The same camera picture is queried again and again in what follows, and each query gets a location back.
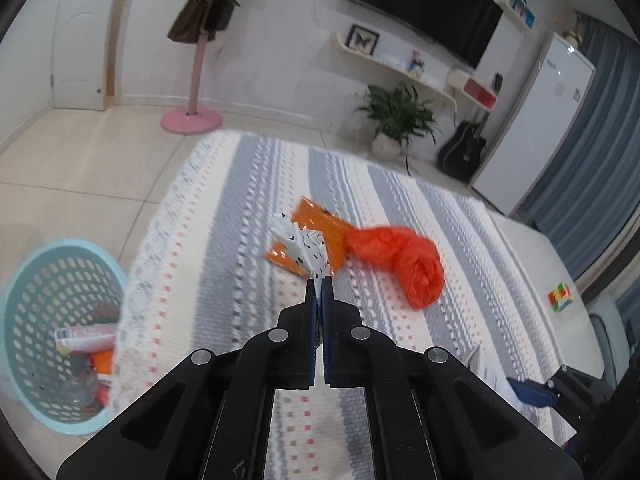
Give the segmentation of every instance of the tile floor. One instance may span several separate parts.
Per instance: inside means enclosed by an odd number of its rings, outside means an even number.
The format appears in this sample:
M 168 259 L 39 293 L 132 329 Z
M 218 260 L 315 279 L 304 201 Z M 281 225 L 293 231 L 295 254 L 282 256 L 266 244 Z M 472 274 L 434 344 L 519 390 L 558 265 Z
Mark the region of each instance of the tile floor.
M 145 106 L 51 110 L 0 155 L 0 284 L 32 251 L 65 237 L 90 240 L 129 269 L 158 203 L 198 141 L 162 130 L 163 111 Z M 228 128 L 370 156 L 368 146 L 356 140 L 223 115 Z M 392 166 L 404 171 L 404 161 Z M 414 176 L 470 193 L 429 164 L 411 160 L 410 167 Z M 54 478 L 84 440 L 49 431 L 5 397 L 0 402 L 23 444 Z

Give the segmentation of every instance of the white flower pot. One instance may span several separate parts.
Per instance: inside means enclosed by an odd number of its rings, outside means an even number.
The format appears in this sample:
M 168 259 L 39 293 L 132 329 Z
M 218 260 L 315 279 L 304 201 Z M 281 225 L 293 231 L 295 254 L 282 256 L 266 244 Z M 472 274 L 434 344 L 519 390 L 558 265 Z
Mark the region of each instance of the white flower pot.
M 397 140 L 393 140 L 391 137 L 380 133 L 376 135 L 375 139 L 373 139 L 373 142 L 371 143 L 371 151 L 377 160 L 389 162 L 390 160 L 394 160 L 396 156 L 400 155 L 402 145 Z

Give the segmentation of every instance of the television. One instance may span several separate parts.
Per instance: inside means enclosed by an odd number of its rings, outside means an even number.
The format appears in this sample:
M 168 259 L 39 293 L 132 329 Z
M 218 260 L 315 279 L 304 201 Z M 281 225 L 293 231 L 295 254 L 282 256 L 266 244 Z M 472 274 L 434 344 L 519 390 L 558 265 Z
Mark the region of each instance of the television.
M 473 68 L 494 34 L 502 9 L 493 0 L 350 0 L 379 10 L 446 47 Z

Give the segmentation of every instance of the figurine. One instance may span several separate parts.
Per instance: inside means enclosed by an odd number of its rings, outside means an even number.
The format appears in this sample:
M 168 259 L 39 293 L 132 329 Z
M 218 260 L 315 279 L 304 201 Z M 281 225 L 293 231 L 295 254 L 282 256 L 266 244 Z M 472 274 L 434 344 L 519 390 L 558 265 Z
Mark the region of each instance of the figurine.
M 409 62 L 407 72 L 417 78 L 421 78 L 424 74 L 424 61 L 420 59 L 420 51 L 414 50 L 414 56 Z

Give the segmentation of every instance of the brown bag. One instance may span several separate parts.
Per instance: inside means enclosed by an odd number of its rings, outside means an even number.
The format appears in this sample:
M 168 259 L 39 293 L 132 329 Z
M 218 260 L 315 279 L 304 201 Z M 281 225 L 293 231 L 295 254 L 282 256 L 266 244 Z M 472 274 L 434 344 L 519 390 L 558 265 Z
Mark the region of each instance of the brown bag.
M 177 43 L 197 43 L 207 5 L 207 0 L 188 0 L 166 36 Z M 210 31 L 208 41 L 215 37 L 215 31 Z

